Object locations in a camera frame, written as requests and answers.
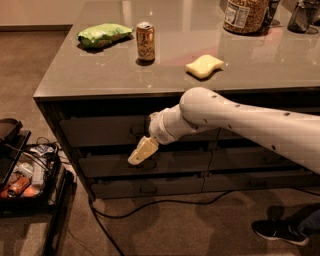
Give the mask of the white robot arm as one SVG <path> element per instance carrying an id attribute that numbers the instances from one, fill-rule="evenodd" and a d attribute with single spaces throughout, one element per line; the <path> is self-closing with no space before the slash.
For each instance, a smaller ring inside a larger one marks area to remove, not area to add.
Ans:
<path id="1" fill-rule="evenodd" d="M 128 162 L 138 165 L 161 145 L 216 128 L 320 173 L 319 116 L 240 104 L 203 87 L 187 90 L 176 106 L 152 113 L 149 135 L 139 141 Z"/>

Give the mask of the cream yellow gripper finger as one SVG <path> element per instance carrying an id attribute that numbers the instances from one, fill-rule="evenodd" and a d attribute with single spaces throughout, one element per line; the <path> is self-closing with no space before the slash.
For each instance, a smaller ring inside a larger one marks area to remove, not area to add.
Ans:
<path id="1" fill-rule="evenodd" d="M 139 141 L 137 148 L 128 158 L 131 165 L 138 165 L 158 150 L 159 144 L 152 137 L 143 136 Z"/>

